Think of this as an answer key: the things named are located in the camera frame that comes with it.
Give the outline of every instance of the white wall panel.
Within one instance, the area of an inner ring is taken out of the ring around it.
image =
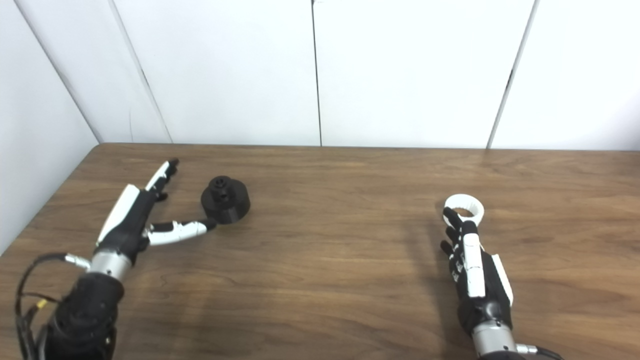
[[[176,142],[319,145],[310,1],[116,5]]]
[[[493,147],[640,150],[640,2],[541,0]]]
[[[17,0],[105,142],[169,142],[110,0]]]
[[[96,144],[17,7],[0,0],[0,253]]]
[[[532,0],[317,0],[324,145],[485,147]]]

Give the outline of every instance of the white plastic ring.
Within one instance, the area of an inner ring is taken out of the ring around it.
[[[480,221],[482,221],[482,217],[484,216],[484,206],[480,200],[476,199],[471,195],[467,195],[464,193],[457,193],[456,195],[451,195],[447,201],[444,202],[445,208],[452,209],[465,209],[470,212],[473,216],[464,217],[462,215],[458,215],[462,221],[471,220],[476,223],[476,226],[480,225]],[[443,216],[444,222],[447,225],[451,226],[447,217]]]

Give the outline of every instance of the robotic hand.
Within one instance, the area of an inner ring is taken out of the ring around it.
[[[482,204],[475,198],[468,196],[465,200],[473,205],[471,208],[484,213]],[[500,257],[489,255],[480,244],[477,224],[482,213],[479,217],[464,218],[445,205],[443,215],[451,242],[440,244],[449,257],[449,270],[456,283],[460,301],[458,320],[472,337],[479,360],[524,360],[520,354],[562,360],[555,352],[514,342],[511,334],[513,292]]]
[[[122,281],[127,271],[135,265],[138,254],[149,245],[186,240],[216,227],[215,220],[206,218],[152,224],[145,228],[154,204],[167,198],[163,188],[176,173],[177,165],[178,159],[165,161],[144,189],[131,184],[125,187],[98,236],[91,261],[66,253],[45,254],[26,270],[18,285],[15,300],[16,328],[24,359],[111,359],[115,349],[118,303],[124,296]],[[233,209],[230,201],[220,206]],[[242,216],[248,211],[248,198],[244,207]],[[86,273],[79,276],[71,292],[62,300],[24,292],[31,271],[40,263],[52,260],[73,263],[84,268]],[[42,300],[22,314],[21,300],[25,296],[40,297]],[[38,333],[37,339],[34,339],[31,321],[47,302],[57,302],[58,306]]]

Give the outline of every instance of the wooden table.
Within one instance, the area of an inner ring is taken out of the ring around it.
[[[124,145],[96,147],[0,258],[0,352],[18,359],[15,286],[39,253],[90,257],[125,184],[178,157],[151,220],[203,216],[242,180],[237,224],[148,249],[125,281],[115,359],[473,360],[456,318],[441,208],[486,208],[513,290],[515,338],[567,360],[640,358],[640,153]],[[45,265],[29,288],[66,293]]]

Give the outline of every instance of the black 3d-printed part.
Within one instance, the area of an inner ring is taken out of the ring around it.
[[[200,202],[207,217],[223,225],[240,221],[251,207],[246,186],[229,176],[214,177]]]
[[[481,356],[478,360],[526,360],[524,357],[520,356],[517,352],[511,351],[496,351],[490,352],[489,354],[485,354]]]

